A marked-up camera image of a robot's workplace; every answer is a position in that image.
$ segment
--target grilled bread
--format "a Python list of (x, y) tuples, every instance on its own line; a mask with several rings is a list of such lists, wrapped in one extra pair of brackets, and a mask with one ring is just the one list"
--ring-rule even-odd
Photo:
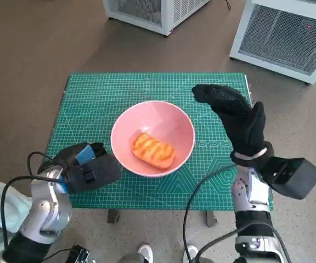
[(146, 133), (141, 133), (133, 142), (133, 154), (160, 169), (167, 169), (172, 165), (175, 150), (170, 144), (161, 142)]

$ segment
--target black glove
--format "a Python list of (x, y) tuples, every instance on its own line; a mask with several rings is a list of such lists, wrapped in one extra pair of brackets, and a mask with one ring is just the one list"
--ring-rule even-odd
[(54, 165), (63, 167), (62, 177), (69, 194), (95, 190), (121, 178), (117, 160), (107, 154), (101, 142), (83, 142), (64, 148), (41, 164), (37, 173)]
[[(257, 102), (252, 108), (239, 91), (227, 86), (198, 84), (192, 92), (197, 102), (208, 103), (218, 114), (234, 147), (230, 156), (236, 164), (260, 168), (274, 155), (272, 145), (264, 141), (266, 116), (261, 102)], [(236, 152), (252, 157), (265, 147), (266, 154), (253, 160), (235, 157)]]

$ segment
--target gray floor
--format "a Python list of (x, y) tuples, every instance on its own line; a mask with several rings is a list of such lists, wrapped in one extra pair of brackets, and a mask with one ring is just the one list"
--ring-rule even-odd
[[(25, 175), (28, 153), (46, 149), (74, 71), (244, 72), (253, 97), (266, 107), (266, 139), (278, 154), (306, 156), (316, 164), (316, 85), (228, 59), (243, 5), (233, 1), (228, 13), (222, 0), (212, 1), (165, 39), (107, 21), (100, 0), (0, 0), (0, 181)], [(25, 184), (16, 188), (29, 193)], [(232, 213), (217, 215), (219, 225), (207, 229), (201, 215), (192, 213), (188, 241), (200, 247), (234, 228)], [(273, 218), (293, 262), (316, 262), (316, 187), (301, 202), (275, 195)], [(112, 263), (148, 242), (156, 263), (180, 262), (182, 212), (125, 211), (113, 226), (105, 219), (103, 210), (75, 210), (54, 249), (78, 243), (97, 262)], [(234, 240), (206, 254), (232, 262)]]

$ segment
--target person's foot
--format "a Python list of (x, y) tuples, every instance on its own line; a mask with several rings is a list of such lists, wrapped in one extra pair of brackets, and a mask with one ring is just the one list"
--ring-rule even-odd
[(149, 245), (142, 245), (137, 253), (140, 253), (148, 261), (148, 263), (153, 263), (153, 250)]
[[(190, 257), (193, 260), (197, 256), (197, 253), (198, 253), (197, 247), (195, 247), (194, 245), (188, 245), (187, 249), (189, 250)], [(183, 263), (189, 263), (189, 259), (187, 258), (186, 251), (184, 252)]]

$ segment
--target green cutting mat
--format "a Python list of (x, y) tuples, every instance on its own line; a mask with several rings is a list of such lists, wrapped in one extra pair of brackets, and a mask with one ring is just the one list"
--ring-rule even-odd
[[(148, 179), (122, 169), (122, 179), (95, 191), (71, 196), (75, 208), (185, 209), (195, 186), (214, 170), (231, 164), (232, 145), (218, 116), (208, 105), (195, 102), (191, 89), (199, 83), (228, 85), (250, 101), (246, 76), (241, 73), (94, 73), (69, 77), (48, 154), (79, 142), (103, 142), (117, 117), (145, 100), (169, 101), (191, 118), (196, 130), (194, 151), (178, 171)], [(236, 170), (205, 183), (191, 208), (233, 210), (230, 186)]]

